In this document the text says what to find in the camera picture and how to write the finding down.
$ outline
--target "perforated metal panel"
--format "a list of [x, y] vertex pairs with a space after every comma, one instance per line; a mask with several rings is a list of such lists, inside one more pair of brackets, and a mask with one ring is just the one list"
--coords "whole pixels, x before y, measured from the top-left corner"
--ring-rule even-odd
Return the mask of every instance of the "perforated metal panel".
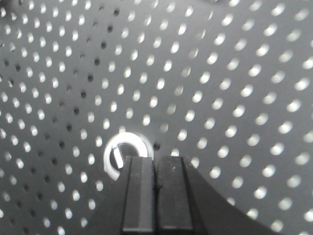
[[274, 231], [313, 234], [312, 1], [0, 5], [0, 233], [77, 234], [126, 130]]

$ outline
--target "hole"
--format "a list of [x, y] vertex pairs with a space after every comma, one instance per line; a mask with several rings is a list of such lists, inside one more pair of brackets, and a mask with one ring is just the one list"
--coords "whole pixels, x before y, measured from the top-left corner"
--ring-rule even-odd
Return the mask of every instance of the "hole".
[[113, 31], [113, 26], [112, 26], [112, 25], [109, 25], [109, 26], [108, 26], [108, 32], [111, 33], [112, 31]]
[[36, 217], [36, 213], [33, 210], [30, 210], [29, 213], [32, 218]]
[[12, 225], [15, 225], [15, 219], [10, 218], [10, 223], [11, 223]]
[[161, 144], [158, 143], [158, 142], [155, 142], [155, 143], [153, 144], [153, 149], [154, 149], [154, 151], [159, 151], [159, 150], [160, 150], [160, 147], [161, 147]]
[[119, 9], [116, 8], [116, 9], [114, 10], [113, 14], [114, 14], [114, 16], [118, 16], [118, 15], [119, 15]]
[[67, 92], [71, 92], [72, 91], [72, 87], [70, 85], [67, 86]]
[[52, 124], [55, 125], [57, 122], [58, 122], [58, 119], [54, 117], [54, 118], [52, 119]]
[[28, 185], [24, 185], [24, 190], [25, 190], [25, 192], [28, 192], [29, 191], [29, 186]]
[[72, 131], [72, 126], [69, 124], [69, 125], [67, 125], [67, 131], [68, 132], [71, 132]]
[[16, 206], [20, 209], [20, 208], [22, 208], [22, 203], [20, 201], [17, 201]]
[[28, 233], [29, 233], [29, 229], [26, 228], [26, 227], [24, 227], [24, 228], [23, 228], [23, 232], [24, 232], [25, 234], [28, 234]]
[[39, 151], [39, 152], [37, 152], [37, 155], [39, 158], [42, 158], [44, 154], [43, 154], [43, 152]]
[[45, 134], [45, 140], [49, 141], [51, 139], [51, 136], [49, 134]]
[[92, 81], [93, 81], [93, 75], [92, 75], [92, 74], [88, 75], [87, 81], [88, 81], [88, 82], [92, 82]]
[[51, 162], [52, 162], [53, 165], [57, 165], [58, 164], [58, 160], [56, 160], [56, 158], [52, 159]]
[[79, 109], [78, 108], [74, 108], [74, 114], [79, 115]]
[[95, 65], [95, 66], [99, 66], [99, 64], [100, 64], [100, 59], [99, 59], [99, 58], [96, 58], [96, 59], [94, 60], [94, 65]]
[[39, 201], [41, 201], [44, 198], [44, 196], [39, 192], [37, 193], [37, 198]]
[[101, 43], [101, 48], [102, 49], [105, 49], [107, 47], [107, 43], [105, 42], [105, 41], [103, 41], [102, 43]]
[[45, 182], [49, 183], [50, 182], [50, 177], [48, 175], [45, 176]]
[[85, 91], [82, 91], [82, 92], [80, 93], [80, 96], [81, 96], [82, 99], [85, 99], [86, 96], [87, 96], [87, 94], [86, 94]]

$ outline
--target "dark hole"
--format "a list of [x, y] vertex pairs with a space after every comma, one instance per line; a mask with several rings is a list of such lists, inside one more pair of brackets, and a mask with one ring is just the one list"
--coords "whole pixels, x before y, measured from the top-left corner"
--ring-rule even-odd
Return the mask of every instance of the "dark hole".
[[22, 203], [20, 202], [20, 201], [17, 201], [16, 202], [16, 205], [17, 205], [17, 207], [20, 209], [20, 208], [22, 208]]
[[111, 33], [113, 31], [113, 26], [112, 25], [109, 25], [108, 27], [108, 32]]
[[114, 10], [114, 15], [115, 15], [115, 16], [118, 16], [118, 15], [119, 15], [119, 9], [118, 9], [118, 8]]
[[18, 72], [18, 71], [21, 70], [21, 66], [20, 66], [19, 64], [17, 64], [17, 65], [15, 65], [15, 69], [16, 69], [16, 71]]
[[58, 119], [54, 117], [54, 118], [52, 119], [52, 124], [56, 124], [57, 122], [58, 122]]
[[28, 234], [28, 233], [29, 233], [29, 229], [26, 228], [26, 227], [23, 228], [23, 231], [24, 231], [25, 234]]
[[71, 132], [72, 131], [72, 126], [69, 124], [69, 125], [67, 125], [67, 131], [68, 132]]
[[67, 92], [71, 92], [72, 91], [72, 87], [70, 85], [67, 86]]
[[34, 212], [33, 210], [30, 210], [29, 213], [30, 213], [30, 216], [33, 218], [36, 216], [36, 212]]
[[86, 96], [87, 96], [87, 94], [86, 94], [85, 91], [82, 91], [82, 92], [80, 93], [80, 96], [81, 96], [82, 99], [85, 99]]
[[8, 82], [9, 82], [9, 86], [10, 86], [10, 87], [13, 87], [13, 86], [14, 86], [14, 81], [13, 81], [13, 79], [10, 79]]
[[49, 134], [45, 134], [45, 140], [49, 141], [51, 139], [51, 136]]
[[51, 160], [53, 165], [57, 165], [58, 164], [58, 160], [56, 160], [55, 158]]
[[42, 200], [43, 198], [44, 198], [44, 196], [41, 194], [41, 192], [39, 192], [38, 194], [37, 194], [37, 198], [38, 198], [38, 200]]
[[106, 47], [107, 47], [107, 42], [103, 41], [103, 42], [101, 43], [101, 48], [102, 48], [102, 49], [105, 49]]
[[35, 168], [31, 168], [30, 173], [32, 173], [33, 175], [36, 174], [36, 169]]
[[88, 75], [87, 80], [88, 80], [89, 82], [92, 82], [92, 81], [93, 81], [93, 75], [92, 75], [92, 74]]
[[96, 59], [94, 60], [94, 65], [99, 66], [99, 64], [100, 64], [100, 59], [99, 59], [99, 58], [96, 58]]
[[61, 102], [59, 103], [59, 106], [60, 106], [60, 109], [62, 109], [62, 108], [64, 108], [65, 103], [64, 103], [63, 101], [61, 101]]
[[37, 153], [37, 155], [38, 155], [38, 157], [42, 158], [43, 155], [44, 155], [44, 153], [43, 153], [42, 151], [39, 151], [39, 152]]
[[59, 143], [59, 147], [60, 147], [60, 149], [64, 149], [64, 147], [65, 147], [64, 142], [60, 142], [60, 143]]
[[74, 70], [73, 71], [73, 77], [77, 77], [78, 76], [78, 70]]
[[154, 149], [155, 151], [159, 151], [159, 150], [160, 150], [160, 147], [161, 147], [161, 144], [158, 143], [158, 142], [155, 142], [155, 143], [153, 144], [153, 149]]
[[50, 182], [50, 177], [48, 175], [45, 176], [45, 182], [49, 183]]
[[79, 109], [78, 108], [74, 108], [74, 114], [79, 115]]
[[25, 192], [28, 192], [29, 191], [29, 186], [28, 185], [24, 185], [24, 190], [25, 190]]
[[11, 223], [12, 225], [15, 225], [15, 219], [10, 218], [10, 223]]

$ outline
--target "black plastic part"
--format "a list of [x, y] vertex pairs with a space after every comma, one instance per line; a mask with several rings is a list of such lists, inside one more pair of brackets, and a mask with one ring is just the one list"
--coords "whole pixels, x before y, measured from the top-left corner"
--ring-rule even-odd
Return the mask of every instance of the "black plastic part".
[[131, 163], [132, 158], [126, 157], [120, 177], [116, 182], [111, 182], [107, 197], [89, 220], [82, 235], [121, 234]]
[[277, 235], [231, 206], [183, 158], [195, 235]]
[[151, 158], [133, 157], [125, 207], [123, 235], [155, 231], [154, 172]]
[[157, 187], [158, 234], [193, 234], [193, 225], [180, 157], [162, 158], [157, 172]]

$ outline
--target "gray metal surface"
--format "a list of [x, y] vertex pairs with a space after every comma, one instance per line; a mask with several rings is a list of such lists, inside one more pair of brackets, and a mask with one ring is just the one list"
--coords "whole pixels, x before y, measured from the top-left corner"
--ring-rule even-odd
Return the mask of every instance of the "gray metal surface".
[[119, 131], [196, 156], [234, 206], [313, 234], [310, 0], [0, 3], [0, 228], [76, 234]]

